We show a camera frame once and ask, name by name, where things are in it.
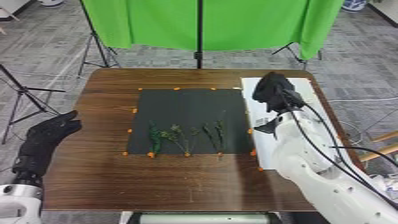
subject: gray carpet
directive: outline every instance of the gray carpet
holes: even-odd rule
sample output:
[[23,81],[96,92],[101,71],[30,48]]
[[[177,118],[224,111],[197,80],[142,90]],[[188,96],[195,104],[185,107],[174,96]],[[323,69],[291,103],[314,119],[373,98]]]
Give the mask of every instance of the gray carpet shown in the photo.
[[[21,21],[2,22],[7,36],[0,36],[0,62],[7,66],[19,81],[32,87],[51,87],[67,90],[53,94],[51,105],[60,112],[73,108],[82,92],[85,79],[96,67],[87,66],[83,79],[76,81],[76,70],[82,49],[89,37],[87,22],[76,0],[66,1],[57,9],[46,9],[35,3],[19,15]],[[359,14],[341,12],[325,41],[323,60],[309,61],[307,71],[314,74],[328,100],[380,99],[398,96],[398,29],[391,27],[369,9]],[[288,51],[270,55],[275,49],[256,51],[206,52],[204,68],[241,69],[300,69]],[[133,68],[193,68],[192,52],[147,46],[117,49],[117,60],[122,67]],[[99,61],[94,48],[89,60]],[[14,92],[0,82],[0,127],[3,130]],[[332,102],[337,118],[366,130],[376,120],[398,109],[398,101]],[[32,111],[26,100],[18,114]],[[14,160],[26,128],[44,119],[39,115],[14,126],[5,146],[0,146],[0,170]],[[344,125],[346,132],[355,130]],[[380,148],[385,143],[371,143],[369,136],[391,132],[398,128],[398,112],[366,130],[359,145]],[[368,163],[368,172],[387,174],[396,172],[382,159]],[[12,175],[0,173],[0,184]],[[105,213],[44,212],[48,223],[115,223],[113,215]]]

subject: wire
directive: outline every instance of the wire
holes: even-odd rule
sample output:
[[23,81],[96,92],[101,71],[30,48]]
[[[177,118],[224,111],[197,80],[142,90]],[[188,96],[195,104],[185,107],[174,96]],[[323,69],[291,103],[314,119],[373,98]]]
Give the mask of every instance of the wire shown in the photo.
[[334,102],[376,102],[376,101],[389,101],[389,100],[398,100],[398,97],[392,98],[382,98],[382,99],[355,99],[355,100],[328,100],[328,103]]
[[359,134],[362,134],[371,128],[373,126],[382,122],[382,120],[391,116],[391,114],[398,111],[398,108],[387,113],[387,115],[376,120],[376,122],[369,125],[369,127],[360,131]]
[[375,192],[375,194],[378,195],[378,197],[384,199],[384,201],[389,203],[389,205],[392,206],[392,208],[398,210],[398,205],[396,203],[392,202],[392,200],[384,196],[384,194],[376,191],[376,189],[373,188],[373,186],[368,184],[368,182],[360,181],[362,178],[357,178],[357,176],[353,176],[353,174],[344,170],[344,168],[339,166],[339,164],[332,161],[330,157],[325,155],[325,153],[321,152],[318,146],[314,145],[309,137],[307,137],[307,134],[304,132],[304,129],[302,129],[302,125],[300,125],[300,122],[298,122],[298,119],[297,119],[297,116],[295,116],[295,113],[293,113],[293,110],[291,110],[291,107],[289,107],[289,104],[286,102],[286,99],[284,99],[284,95],[281,94],[281,97],[282,97],[282,101],[284,101],[284,105],[288,107],[288,111],[289,111],[289,114],[291,114],[291,117],[293,117],[293,120],[295,120],[295,124],[297,124],[297,127],[298,127],[298,130],[300,130],[300,133],[302,133],[302,136],[307,140],[307,143],[311,144],[316,152],[321,154],[323,158],[327,159],[327,161],[332,163],[332,165],[337,167],[337,169],[341,170],[341,172],[352,177],[352,179],[364,185],[364,187]]
[[26,139],[23,139],[21,137],[19,137],[19,135],[16,134],[16,132],[14,132],[14,130],[10,129],[10,132],[12,132],[12,135],[14,135],[14,137],[19,139],[19,141],[26,141]]
[[357,144],[362,142],[362,140],[364,140],[360,130],[359,130],[359,128],[353,126],[353,124],[350,124],[348,122],[339,121],[339,123],[344,124],[344,125],[348,125],[348,126],[352,127],[352,129],[357,131],[359,140],[353,141],[353,140],[352,140],[352,137],[348,136],[352,144],[357,145]]
[[[336,138],[334,138],[332,130],[330,130],[330,127],[328,127],[328,125],[327,125],[325,119],[323,119],[323,117],[320,116],[318,111],[314,110],[314,108],[309,106],[309,104],[307,104],[305,102],[304,102],[304,105],[305,105],[305,107],[309,108],[309,110],[312,111],[312,113],[314,113],[314,115],[316,115],[316,117],[318,117],[318,119],[320,119],[320,122],[321,122],[321,124],[323,124],[323,127],[325,127],[325,129],[327,129],[327,133],[328,133],[328,136],[330,136],[330,139],[332,139],[334,147],[337,148],[337,141],[336,141]],[[339,150],[337,150],[337,156],[339,156],[339,159],[341,159],[341,163],[344,164],[344,166],[346,166],[350,172],[352,172],[353,175],[357,176],[359,180],[366,183],[366,185],[369,185],[369,183],[366,182],[366,180],[364,180],[362,177],[359,176],[355,170],[352,169],[352,166],[350,166],[348,163],[346,163],[346,160],[344,160],[344,157],[343,157],[343,154],[341,154],[341,151],[339,151]]]
[[5,81],[5,79],[0,78],[0,80],[2,80],[2,82],[7,84],[9,88],[10,88],[14,91],[18,91],[16,87],[9,84],[9,82]]
[[375,153],[378,156],[382,156],[382,158],[391,162],[391,164],[394,165],[394,167],[398,168],[398,163],[396,161],[373,149],[368,149],[364,147],[352,147],[352,146],[337,146],[337,149],[357,149],[357,150],[362,150],[366,152],[371,152]]
[[0,170],[0,173],[5,172],[10,168],[12,168],[12,166],[10,166],[9,168],[2,169],[2,170]]

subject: table leg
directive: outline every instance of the table leg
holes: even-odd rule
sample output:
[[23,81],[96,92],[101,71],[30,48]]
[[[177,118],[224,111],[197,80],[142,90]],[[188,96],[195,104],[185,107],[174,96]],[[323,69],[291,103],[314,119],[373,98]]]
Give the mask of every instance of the table leg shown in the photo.
[[5,11],[5,13],[9,14],[10,18],[12,18],[16,21],[21,21],[21,20],[16,18],[14,14],[9,12],[9,10],[7,10],[2,6],[0,6],[0,8],[2,8],[2,10]]

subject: light stand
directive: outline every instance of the light stand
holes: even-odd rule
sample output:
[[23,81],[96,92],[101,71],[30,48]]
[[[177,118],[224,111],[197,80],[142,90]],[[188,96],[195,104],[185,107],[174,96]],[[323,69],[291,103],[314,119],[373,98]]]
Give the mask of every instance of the light stand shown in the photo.
[[[87,19],[87,23],[89,23],[89,27],[90,27],[90,37],[89,37],[89,40],[87,40],[87,45],[85,45],[85,50],[83,50],[83,59],[82,59],[80,67],[78,67],[78,77],[76,78],[82,77],[83,65],[94,65],[94,66],[98,66],[101,68],[112,68],[113,66],[121,67],[121,65],[117,63],[117,60],[115,60],[115,55],[117,55],[115,50],[110,47],[105,47],[103,42],[101,42],[101,39],[99,39],[99,36],[98,36],[98,33],[96,33],[96,30],[94,30],[94,26],[92,26],[92,22],[90,22],[90,17],[89,17],[89,13],[87,13],[87,9],[85,9],[83,1],[82,0],[80,0],[80,4],[82,4],[83,15],[85,15],[85,19]],[[99,64],[85,61],[87,53],[89,53],[89,49],[90,49],[92,39],[94,39],[94,42],[96,42],[96,47],[98,47],[98,51],[99,51],[103,65],[99,65]]]
[[[284,49],[288,49],[288,51],[289,51],[289,53],[291,53],[291,55],[293,55],[293,57],[295,57],[297,62],[302,63],[302,70],[307,70],[307,60],[302,60],[302,59],[298,58],[298,56],[297,56],[297,54],[295,54],[295,52],[293,52],[293,50],[291,50],[291,48],[289,48],[289,45],[291,45],[293,43],[295,43],[295,42],[289,42],[289,43],[284,45],[284,47],[281,47],[281,48],[277,49],[277,51],[272,53],[272,55],[275,55]],[[321,50],[318,51],[318,60],[321,61]]]
[[[12,89],[16,90],[16,93],[18,93],[16,102],[14,102],[14,106],[12,106],[10,117],[9,117],[9,122],[7,122],[7,127],[5,127],[5,132],[3,132],[3,139],[2,139],[2,144],[5,144],[10,126],[16,123],[19,123],[23,120],[26,120],[34,115],[37,115],[41,113],[53,112],[58,115],[58,111],[48,105],[48,100],[50,100],[53,92],[62,93],[66,91],[55,90],[55,89],[30,88],[26,86],[23,86],[21,83],[18,82],[12,74],[9,73],[9,71],[7,71],[7,69],[5,69],[2,64],[0,64],[0,70],[2,70],[2,72],[3,72],[10,82],[14,84],[14,88]],[[46,91],[48,92],[48,97],[46,97],[44,101],[30,93],[30,90],[34,90],[34,91]],[[16,109],[18,109],[18,105],[19,105],[21,96],[26,96],[30,102],[34,103],[34,106],[37,107],[37,111],[32,114],[28,114],[26,116],[23,116],[19,119],[16,119]]]
[[197,61],[195,68],[202,69],[202,4],[204,0],[197,0],[197,51],[193,53],[193,58]]

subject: dark green cloth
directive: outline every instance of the dark green cloth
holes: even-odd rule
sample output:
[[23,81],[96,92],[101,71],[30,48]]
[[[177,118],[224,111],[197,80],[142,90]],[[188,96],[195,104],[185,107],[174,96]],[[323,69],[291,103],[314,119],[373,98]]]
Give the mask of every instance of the dark green cloth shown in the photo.
[[[131,44],[195,50],[197,0],[83,0],[108,47]],[[343,0],[204,0],[204,50],[247,50],[300,43],[300,57],[321,48]]]

